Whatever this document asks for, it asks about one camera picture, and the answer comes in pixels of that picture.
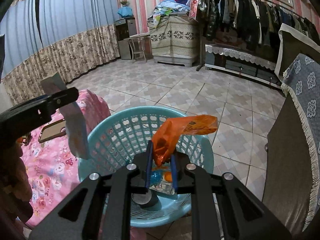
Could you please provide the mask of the brown phone case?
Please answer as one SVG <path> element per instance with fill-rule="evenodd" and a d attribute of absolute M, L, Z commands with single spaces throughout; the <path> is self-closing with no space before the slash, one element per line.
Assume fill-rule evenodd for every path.
<path fill-rule="evenodd" d="M 43 143 L 66 135 L 66 121 L 60 119 L 44 126 L 38 138 L 39 143 Z"/>

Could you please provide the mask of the pink floral tablecloth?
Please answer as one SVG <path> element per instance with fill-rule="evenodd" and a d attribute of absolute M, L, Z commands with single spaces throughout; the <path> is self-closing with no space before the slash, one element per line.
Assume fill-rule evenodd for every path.
<path fill-rule="evenodd" d="M 111 115 L 106 101 L 88 89 L 80 91 L 76 102 L 86 119 L 88 135 Z M 30 228 L 37 226 L 80 183 L 79 159 L 71 154 L 67 135 L 39 143 L 43 127 L 33 130 L 29 144 L 22 145 L 22 160 L 33 193 L 33 216 L 26 222 Z"/>

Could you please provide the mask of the low tv stand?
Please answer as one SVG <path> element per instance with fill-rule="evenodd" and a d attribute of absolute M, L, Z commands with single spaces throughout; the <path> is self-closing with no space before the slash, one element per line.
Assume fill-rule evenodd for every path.
<path fill-rule="evenodd" d="M 232 74 L 279 89 L 281 82 L 275 74 L 276 64 L 245 51 L 206 44 L 204 66 L 207 69 Z"/>

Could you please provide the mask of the clothes rack with garments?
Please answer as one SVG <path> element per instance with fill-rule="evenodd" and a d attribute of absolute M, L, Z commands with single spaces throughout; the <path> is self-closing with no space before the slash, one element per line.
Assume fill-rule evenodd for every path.
<path fill-rule="evenodd" d="M 266 0 L 196 0 L 203 22 L 203 35 L 208 41 L 218 33 L 231 33 L 226 44 L 274 62 L 278 56 L 278 32 L 286 24 L 319 44 L 316 26 L 306 17 Z"/>

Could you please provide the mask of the orange plastic bag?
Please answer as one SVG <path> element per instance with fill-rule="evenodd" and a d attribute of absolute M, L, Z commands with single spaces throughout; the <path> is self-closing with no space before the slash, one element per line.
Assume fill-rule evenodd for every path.
<path fill-rule="evenodd" d="M 218 119 L 212 115 L 168 118 L 152 136 L 156 166 L 160 167 L 171 158 L 181 135 L 207 135 L 217 129 Z"/>

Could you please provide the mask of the white paper tissue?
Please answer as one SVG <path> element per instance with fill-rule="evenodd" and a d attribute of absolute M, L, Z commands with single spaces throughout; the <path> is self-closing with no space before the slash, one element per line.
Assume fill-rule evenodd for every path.
<path fill-rule="evenodd" d="M 80 107 L 76 103 L 79 98 L 78 89 L 75 87 L 67 88 L 58 72 L 47 76 L 40 84 L 47 95 L 56 95 L 58 92 L 63 92 L 65 100 L 62 100 L 61 103 L 58 104 L 58 109 L 66 121 L 69 149 L 74 156 L 88 159 L 89 149 L 86 120 Z"/>

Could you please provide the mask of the silver foil snack bag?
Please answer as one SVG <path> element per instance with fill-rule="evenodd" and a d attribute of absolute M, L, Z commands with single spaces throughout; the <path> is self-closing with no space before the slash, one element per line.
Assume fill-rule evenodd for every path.
<path fill-rule="evenodd" d="M 172 182 L 168 182 L 166 180 L 161 180 L 160 183 L 152 185 L 150 189 L 166 195 L 175 194 L 175 190 L 172 187 Z"/>

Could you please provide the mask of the teal plastic basket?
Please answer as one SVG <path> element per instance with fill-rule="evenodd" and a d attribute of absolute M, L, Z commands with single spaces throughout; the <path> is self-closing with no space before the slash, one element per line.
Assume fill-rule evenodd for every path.
<path fill-rule="evenodd" d="M 78 165 L 82 182 L 90 174 L 113 174 L 133 162 L 135 155 L 146 151 L 152 136 L 168 118 L 184 117 L 176 111 L 161 107 L 136 107 L 126 109 L 102 121 L 88 136 L 89 158 Z M 191 163 L 213 172 L 213 152 L 207 135 L 181 135 L 174 152 L 189 157 Z M 171 172 L 171 158 L 160 167 L 152 156 L 151 171 Z M 158 203 L 142 208 L 132 200 L 130 226 L 148 228 L 173 222 L 191 212 L 191 195 L 166 195 L 156 192 Z"/>

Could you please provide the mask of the water dispenser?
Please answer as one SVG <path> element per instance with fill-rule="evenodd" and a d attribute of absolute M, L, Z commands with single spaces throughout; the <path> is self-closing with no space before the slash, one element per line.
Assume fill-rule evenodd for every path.
<path fill-rule="evenodd" d="M 137 34 L 136 20 L 134 17 L 121 18 L 115 23 L 120 58 L 131 60 L 132 53 L 129 45 L 129 37 Z"/>

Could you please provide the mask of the cloth covered chest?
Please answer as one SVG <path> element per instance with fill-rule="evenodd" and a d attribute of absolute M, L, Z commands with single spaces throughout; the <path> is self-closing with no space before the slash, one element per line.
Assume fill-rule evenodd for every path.
<path fill-rule="evenodd" d="M 187 15 L 162 16 L 148 20 L 152 56 L 156 63 L 191 67 L 200 53 L 200 29 Z"/>

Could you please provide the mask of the pile of bedding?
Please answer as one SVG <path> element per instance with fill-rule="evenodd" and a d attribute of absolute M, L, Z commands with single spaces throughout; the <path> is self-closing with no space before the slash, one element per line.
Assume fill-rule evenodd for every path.
<path fill-rule="evenodd" d="M 187 14 L 190 11 L 190 0 L 163 0 L 157 4 L 149 18 L 174 14 Z"/>

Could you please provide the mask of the blue floral curtain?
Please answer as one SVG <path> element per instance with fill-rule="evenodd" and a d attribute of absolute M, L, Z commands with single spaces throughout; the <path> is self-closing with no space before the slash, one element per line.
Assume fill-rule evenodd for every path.
<path fill-rule="evenodd" d="M 13 105 L 43 93 L 48 75 L 63 81 L 119 56 L 117 0 L 14 0 L 1 20 L 1 83 Z"/>

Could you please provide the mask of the blue patterned sofa cover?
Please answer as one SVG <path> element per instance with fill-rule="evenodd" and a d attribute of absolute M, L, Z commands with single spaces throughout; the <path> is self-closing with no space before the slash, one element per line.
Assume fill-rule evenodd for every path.
<path fill-rule="evenodd" d="M 283 73 L 281 88 L 291 95 L 309 147 L 312 188 L 304 223 L 306 229 L 319 210 L 319 64 L 298 54 Z"/>

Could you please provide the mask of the blue plastic bag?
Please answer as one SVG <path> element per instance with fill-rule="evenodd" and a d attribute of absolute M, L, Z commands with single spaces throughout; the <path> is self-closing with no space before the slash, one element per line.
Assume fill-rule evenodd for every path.
<path fill-rule="evenodd" d="M 162 170 L 154 170 L 151 171 L 150 175 L 150 186 L 158 185 L 163 180 L 163 171 Z"/>

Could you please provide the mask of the blue covered plant pot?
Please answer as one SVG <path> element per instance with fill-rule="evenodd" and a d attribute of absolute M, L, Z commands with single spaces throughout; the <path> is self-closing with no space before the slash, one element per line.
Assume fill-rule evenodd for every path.
<path fill-rule="evenodd" d="M 120 16 L 120 18 L 133 17 L 133 11 L 129 5 L 130 3 L 127 0 L 120 1 L 120 8 L 117 11 L 117 14 Z"/>

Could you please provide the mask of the orange plastic bowl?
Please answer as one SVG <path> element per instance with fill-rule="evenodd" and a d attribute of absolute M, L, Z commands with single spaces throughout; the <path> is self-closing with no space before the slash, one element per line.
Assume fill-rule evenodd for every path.
<path fill-rule="evenodd" d="M 170 171 L 164 172 L 165 181 L 172 183 L 172 173 Z"/>

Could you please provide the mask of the small wooden stool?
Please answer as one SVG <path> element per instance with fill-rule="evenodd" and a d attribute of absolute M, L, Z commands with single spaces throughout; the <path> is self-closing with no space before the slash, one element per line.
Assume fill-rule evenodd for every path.
<path fill-rule="evenodd" d="M 132 35 L 126 38 L 125 41 L 129 44 L 131 51 L 131 62 L 134 63 L 139 60 L 147 62 L 153 58 L 150 34 Z"/>

